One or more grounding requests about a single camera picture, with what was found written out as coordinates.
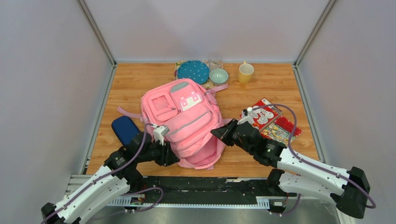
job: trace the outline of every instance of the gray wall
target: gray wall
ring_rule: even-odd
[[[396,222],[396,1],[339,0],[301,65],[325,159],[365,170],[377,209]]]
[[[63,197],[110,73],[76,1],[0,0],[0,223]]]
[[[116,60],[294,61],[328,0],[87,0]]]

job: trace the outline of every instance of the placemat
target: placemat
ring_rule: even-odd
[[[177,69],[178,69],[184,62],[186,62],[186,61],[177,61],[177,62],[175,63],[175,74],[174,74],[174,76],[173,76],[173,81],[175,81],[175,80],[178,79],[178,78],[177,78]],[[202,62],[205,63],[205,64],[209,67],[208,61],[202,61]],[[206,81],[204,84],[202,84],[202,86],[203,86],[205,89],[207,89],[207,90],[216,87],[216,85],[215,85],[210,79],[208,79],[208,81]]]

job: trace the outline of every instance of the pink backpack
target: pink backpack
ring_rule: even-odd
[[[142,120],[158,126],[167,126],[164,138],[180,159],[179,166],[212,169],[220,159],[225,144],[210,131],[223,126],[215,91],[207,91],[191,79],[178,79],[148,91],[141,98]],[[148,133],[153,135],[153,127]]]

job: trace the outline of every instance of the mug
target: mug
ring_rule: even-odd
[[[243,64],[241,64],[239,66],[239,74],[238,74],[239,83],[247,84],[250,81],[250,79],[252,78],[254,71],[255,71],[255,69],[253,68],[253,66],[251,64],[243,62]]]

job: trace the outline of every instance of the polka dot plate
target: polka dot plate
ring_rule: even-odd
[[[177,69],[178,78],[189,78],[204,84],[209,78],[209,67],[202,61],[187,61]]]

